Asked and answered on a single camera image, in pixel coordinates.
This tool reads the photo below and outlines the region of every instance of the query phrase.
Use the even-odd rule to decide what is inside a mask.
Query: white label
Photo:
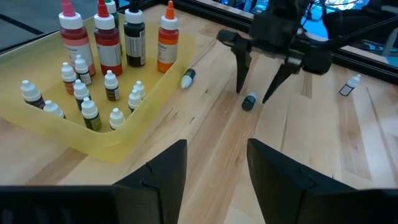
[[[84,73],[84,74],[80,74],[79,73],[79,79],[81,80],[82,83],[86,84],[86,85],[90,85],[91,84],[91,77],[90,77],[90,73]]]
[[[348,96],[348,94],[351,93],[351,91],[352,91],[353,89],[354,89],[354,88],[352,88],[352,87],[348,86],[347,84],[345,84],[345,85],[341,88],[340,93],[341,93],[343,96]]]
[[[177,44],[167,45],[159,42],[157,59],[162,63],[174,63],[177,59],[177,47]]]
[[[145,31],[139,37],[124,36],[126,40],[126,53],[130,57],[141,57],[141,65],[145,64]]]
[[[120,56],[120,44],[114,46],[103,46],[97,44],[99,61],[102,65],[114,67],[122,63]]]
[[[69,46],[65,44],[67,51],[69,53],[70,64],[75,66],[76,55],[81,55],[85,60],[88,66],[93,64],[93,55],[91,54],[90,44],[85,44],[82,46]]]

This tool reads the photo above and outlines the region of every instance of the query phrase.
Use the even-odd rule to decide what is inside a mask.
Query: light wood surface
[[[144,13],[159,22],[164,11],[156,6]],[[246,141],[257,138],[350,186],[397,187],[396,86],[363,76],[359,87],[343,97],[338,90],[355,73],[334,65],[323,76],[293,75],[266,104],[245,112],[244,96],[252,91],[263,96],[279,61],[253,54],[237,95],[234,55],[215,40],[223,26],[180,11],[176,15],[181,30],[197,37],[195,82],[174,94],[133,154],[108,164],[2,119],[0,184],[112,184],[176,140],[187,139],[179,223],[264,223],[246,162]]]

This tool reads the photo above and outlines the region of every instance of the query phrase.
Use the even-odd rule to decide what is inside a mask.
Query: red liquid
[[[88,40],[88,34],[86,27],[82,27],[80,29],[65,29],[62,28],[60,29],[61,36],[63,38],[64,44],[65,45],[71,45],[73,43],[73,46],[82,46],[87,43],[90,43]],[[71,52],[70,53],[70,61],[71,65],[74,67],[75,66],[75,58],[77,54],[81,54],[81,56],[86,60],[87,65],[90,68],[90,75],[93,76],[95,74],[95,67],[93,63],[93,56],[91,53],[91,49],[88,50],[89,52],[84,53],[79,53],[79,52],[74,52],[72,53],[74,57],[71,57]]]
[[[123,68],[121,63],[120,37],[118,29],[113,28],[110,30],[101,30],[96,28],[94,30],[94,35],[97,48],[99,49],[98,54],[101,61],[102,73],[105,75],[107,70],[111,70],[116,76],[122,74]]]

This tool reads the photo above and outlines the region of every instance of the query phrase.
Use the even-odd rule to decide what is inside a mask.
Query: paint bottle
[[[46,100],[45,101],[45,106],[43,108],[44,111],[53,113],[57,116],[59,116],[60,118],[65,118],[65,115],[63,113],[63,111],[61,110],[61,108],[59,108],[58,104],[52,102],[51,100]]]
[[[21,85],[22,97],[27,104],[43,109],[45,106],[43,96],[40,90],[28,80],[22,81]]]
[[[104,0],[98,1],[98,14],[94,15],[95,41],[97,43],[101,71],[105,75],[111,70],[115,75],[122,74],[120,36],[112,15],[109,15]]]
[[[348,80],[348,82],[341,88],[339,93],[343,96],[348,96],[355,89],[355,87],[358,86],[360,79],[361,75],[359,74],[350,78],[350,80]]]
[[[130,6],[124,11],[124,40],[126,41],[127,63],[133,67],[145,65],[145,23],[139,1],[130,0]]]
[[[193,79],[195,78],[195,75],[197,73],[194,71],[194,69],[189,68],[185,73],[184,76],[181,79],[181,88],[188,88],[191,84]]]
[[[75,92],[73,93],[76,98],[77,107],[81,111],[81,103],[83,102],[84,98],[91,99],[90,92],[87,89],[87,86],[82,83],[79,79],[76,80],[75,84],[73,85],[73,89]]]
[[[94,101],[85,97],[81,103],[81,114],[85,120],[86,127],[93,131],[98,131],[102,127],[102,122],[100,114],[98,113],[98,108],[95,106]]]
[[[112,130],[116,130],[122,126],[125,122],[123,112],[119,110],[119,108],[113,108],[110,116],[109,116],[109,125]]]
[[[116,101],[120,99],[118,79],[110,70],[108,70],[105,75],[105,92],[106,97],[110,101]]]
[[[115,1],[113,1],[113,0],[105,0],[105,5],[106,5],[106,9],[108,10],[108,13],[113,16],[114,25],[119,30],[119,14],[118,14],[118,12],[116,10]],[[120,45],[120,55],[122,55],[122,54],[123,54],[122,45]]]
[[[63,62],[61,72],[62,72],[62,80],[63,84],[65,85],[65,89],[69,94],[73,95],[74,91],[73,84],[77,79],[75,71],[73,71],[72,66],[70,66],[68,62]]]
[[[80,55],[76,55],[76,60],[75,60],[75,70],[77,72],[77,75],[79,76],[79,79],[82,83],[86,85],[90,85],[92,82],[90,73],[88,72],[88,66],[86,63],[86,60],[81,57]]]
[[[86,27],[81,15],[75,12],[70,0],[62,0],[62,12],[58,15],[61,23],[60,33],[69,53],[71,65],[75,66],[76,55],[81,55],[88,64],[90,75],[95,74],[93,53]]]
[[[178,19],[174,16],[173,2],[169,1],[159,28],[157,69],[161,72],[166,72],[177,59],[178,34]]]
[[[141,103],[141,95],[136,89],[133,89],[129,95],[129,109],[133,112]]]
[[[134,85],[134,89],[137,90],[137,92],[140,94],[141,99],[144,99],[146,92],[145,92],[145,87],[141,81],[138,80],[136,82],[136,84]]]

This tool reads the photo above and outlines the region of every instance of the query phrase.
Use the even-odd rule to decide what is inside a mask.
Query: tall bottle
[[[122,74],[119,30],[114,18],[109,15],[104,0],[98,1],[98,14],[94,15],[95,41],[97,43],[101,71],[105,75],[111,70],[115,75]]]
[[[62,12],[58,15],[61,23],[60,33],[69,53],[70,64],[75,66],[76,55],[81,55],[88,65],[90,75],[95,74],[93,53],[86,27],[81,15],[75,12],[70,0],[62,0]]]
[[[174,16],[173,2],[169,1],[159,28],[157,69],[161,72],[166,72],[177,59],[178,35],[178,19]]]
[[[127,63],[133,67],[145,65],[145,23],[138,0],[130,0],[124,11],[124,39],[126,41]]]

